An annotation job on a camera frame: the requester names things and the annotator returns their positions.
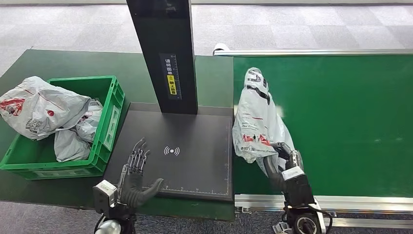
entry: barcode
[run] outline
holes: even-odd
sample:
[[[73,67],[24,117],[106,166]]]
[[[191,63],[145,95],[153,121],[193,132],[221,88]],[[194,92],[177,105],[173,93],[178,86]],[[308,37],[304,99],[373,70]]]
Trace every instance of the barcode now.
[[[26,123],[26,129],[28,129],[30,132],[33,133],[38,133],[39,127],[43,124],[42,121],[38,119],[33,119],[31,118],[27,123]]]

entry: plastic bag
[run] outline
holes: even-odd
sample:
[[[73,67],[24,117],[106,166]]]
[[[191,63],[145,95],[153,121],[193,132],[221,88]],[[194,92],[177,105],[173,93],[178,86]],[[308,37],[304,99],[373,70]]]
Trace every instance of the plastic bag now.
[[[58,162],[86,160],[90,146],[74,131],[62,130],[55,134],[55,154]]]
[[[277,170],[279,167],[285,169],[285,160],[278,158],[278,153],[270,146],[272,143],[285,142],[294,149],[290,133],[268,90],[261,70],[248,69],[232,128],[235,153],[248,163],[256,161],[264,173],[263,158],[266,156],[273,157]]]
[[[103,106],[98,100],[89,102],[88,111],[76,124],[76,132],[83,140],[93,143]]]
[[[39,77],[30,77],[0,97],[0,115],[18,133],[40,140],[58,128],[74,127],[90,100]]]

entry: green plastic crate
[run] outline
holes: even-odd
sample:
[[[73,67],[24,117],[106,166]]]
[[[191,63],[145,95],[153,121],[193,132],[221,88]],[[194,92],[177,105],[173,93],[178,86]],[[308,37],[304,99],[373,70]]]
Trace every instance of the green plastic crate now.
[[[54,134],[40,141],[33,141],[17,134],[0,162],[0,169],[13,172],[25,179],[102,176],[113,149],[125,99],[116,77],[54,78],[48,82],[80,95],[98,98],[102,103],[102,116],[88,159],[57,162],[53,147]]]

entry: black scanning platform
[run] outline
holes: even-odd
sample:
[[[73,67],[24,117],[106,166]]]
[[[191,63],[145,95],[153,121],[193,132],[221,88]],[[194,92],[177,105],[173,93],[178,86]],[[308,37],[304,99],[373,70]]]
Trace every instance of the black scanning platform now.
[[[151,154],[144,189],[163,178],[159,196],[233,201],[232,121],[232,108],[199,107],[197,115],[188,115],[131,103],[104,179],[118,183],[133,146],[145,137]]]

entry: yellow label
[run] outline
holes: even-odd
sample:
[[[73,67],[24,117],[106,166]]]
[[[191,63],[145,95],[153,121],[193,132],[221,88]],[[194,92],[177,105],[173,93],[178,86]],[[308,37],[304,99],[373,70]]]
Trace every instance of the yellow label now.
[[[168,85],[169,85],[169,92],[172,95],[176,95],[176,86],[175,86],[175,78],[174,76],[168,75]]]

